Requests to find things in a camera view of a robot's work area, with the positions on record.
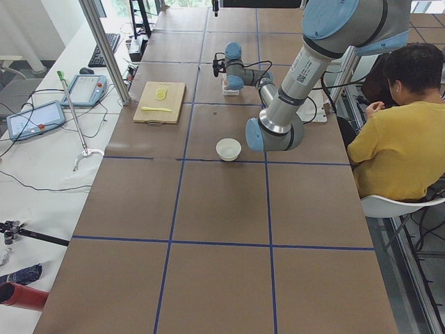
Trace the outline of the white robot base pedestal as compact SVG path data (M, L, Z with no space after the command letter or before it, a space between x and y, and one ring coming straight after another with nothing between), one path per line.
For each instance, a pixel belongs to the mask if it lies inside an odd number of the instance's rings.
M304 123L327 122L324 108L325 97L323 91L312 90L304 104L297 110L296 114Z

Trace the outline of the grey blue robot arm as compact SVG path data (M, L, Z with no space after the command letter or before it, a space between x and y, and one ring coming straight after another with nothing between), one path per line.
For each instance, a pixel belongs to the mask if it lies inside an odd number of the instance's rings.
M225 47L230 90L254 86L265 109L245 126L246 142L257 152L286 151L304 136L298 109L327 70L354 47L358 56L381 54L407 44L410 1L310 1L303 11L302 48L279 87L266 71L248 70L237 42Z

